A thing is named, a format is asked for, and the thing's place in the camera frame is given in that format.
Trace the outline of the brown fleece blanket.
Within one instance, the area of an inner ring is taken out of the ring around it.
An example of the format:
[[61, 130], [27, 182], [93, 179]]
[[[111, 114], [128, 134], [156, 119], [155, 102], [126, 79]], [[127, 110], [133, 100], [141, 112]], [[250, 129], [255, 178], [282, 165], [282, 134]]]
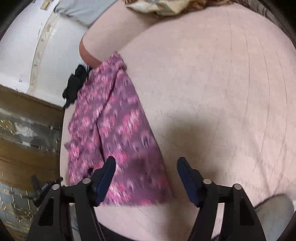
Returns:
[[189, 13], [192, 11], [200, 11], [210, 6], [224, 6], [232, 4], [233, 1], [230, 0], [194, 0], [189, 1], [188, 6], [184, 10], [184, 13]]

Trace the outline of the pink bolster cushion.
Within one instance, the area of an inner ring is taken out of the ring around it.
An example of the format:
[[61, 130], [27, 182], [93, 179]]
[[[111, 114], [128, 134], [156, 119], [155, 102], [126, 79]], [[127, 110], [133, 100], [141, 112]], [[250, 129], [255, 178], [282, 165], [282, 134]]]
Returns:
[[126, 8], [122, 1], [116, 1], [82, 37], [80, 57], [91, 68], [96, 68], [159, 20], [159, 16], [136, 12]]

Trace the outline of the grey pillow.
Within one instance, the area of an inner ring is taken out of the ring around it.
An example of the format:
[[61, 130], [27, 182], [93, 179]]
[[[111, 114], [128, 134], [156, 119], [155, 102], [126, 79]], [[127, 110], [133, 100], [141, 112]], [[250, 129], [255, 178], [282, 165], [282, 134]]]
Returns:
[[90, 27], [116, 0], [61, 0], [54, 13]]

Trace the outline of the black clothes pile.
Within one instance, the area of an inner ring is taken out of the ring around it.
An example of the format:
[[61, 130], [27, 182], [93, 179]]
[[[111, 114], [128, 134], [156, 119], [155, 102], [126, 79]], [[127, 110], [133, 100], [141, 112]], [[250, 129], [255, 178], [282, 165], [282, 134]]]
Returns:
[[84, 85], [91, 70], [92, 68], [90, 66], [79, 64], [74, 74], [70, 75], [67, 86], [62, 93], [63, 99], [66, 100], [63, 109], [67, 109], [78, 98], [78, 91]]

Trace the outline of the purple pink floral shirt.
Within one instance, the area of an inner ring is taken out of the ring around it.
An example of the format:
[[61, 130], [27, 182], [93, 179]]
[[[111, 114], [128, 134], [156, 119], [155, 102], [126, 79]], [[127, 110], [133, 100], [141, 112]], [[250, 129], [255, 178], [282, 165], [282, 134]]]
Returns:
[[114, 157], [106, 205], [154, 205], [172, 193], [159, 146], [126, 64], [113, 53], [91, 70], [69, 122], [68, 182], [77, 184]]

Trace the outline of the wooden glass-panel door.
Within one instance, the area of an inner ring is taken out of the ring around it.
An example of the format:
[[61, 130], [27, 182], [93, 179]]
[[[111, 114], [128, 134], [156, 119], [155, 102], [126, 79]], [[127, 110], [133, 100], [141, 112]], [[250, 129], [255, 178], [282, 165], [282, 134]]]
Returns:
[[1, 86], [1, 222], [15, 240], [27, 238], [37, 208], [32, 176], [39, 185], [60, 176], [64, 111]]

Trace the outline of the floral cream blanket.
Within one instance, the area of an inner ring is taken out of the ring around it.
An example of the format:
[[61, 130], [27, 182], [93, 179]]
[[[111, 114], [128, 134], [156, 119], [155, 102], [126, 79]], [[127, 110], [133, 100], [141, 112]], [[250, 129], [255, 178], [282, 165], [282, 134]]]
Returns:
[[134, 11], [148, 14], [155, 13], [160, 16], [176, 16], [185, 10], [190, 1], [161, 1], [161, 0], [146, 0], [146, 1], [125, 1], [125, 6]]

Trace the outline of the pink quilted mattress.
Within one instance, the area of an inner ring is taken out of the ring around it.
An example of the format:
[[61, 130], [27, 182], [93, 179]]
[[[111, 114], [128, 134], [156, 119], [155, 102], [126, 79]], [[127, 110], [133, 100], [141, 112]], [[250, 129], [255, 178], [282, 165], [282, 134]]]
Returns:
[[185, 157], [217, 184], [239, 183], [257, 206], [295, 202], [295, 47], [271, 20], [234, 3], [159, 20], [118, 51], [164, 157], [174, 198], [101, 206], [134, 240], [186, 240], [198, 210], [177, 173]]

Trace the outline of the person's jeans leg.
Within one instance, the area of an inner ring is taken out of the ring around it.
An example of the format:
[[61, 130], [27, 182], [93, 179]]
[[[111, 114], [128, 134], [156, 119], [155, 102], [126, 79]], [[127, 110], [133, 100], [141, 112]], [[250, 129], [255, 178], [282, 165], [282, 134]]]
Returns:
[[269, 197], [255, 207], [266, 240], [277, 240], [295, 212], [292, 200], [286, 194]]

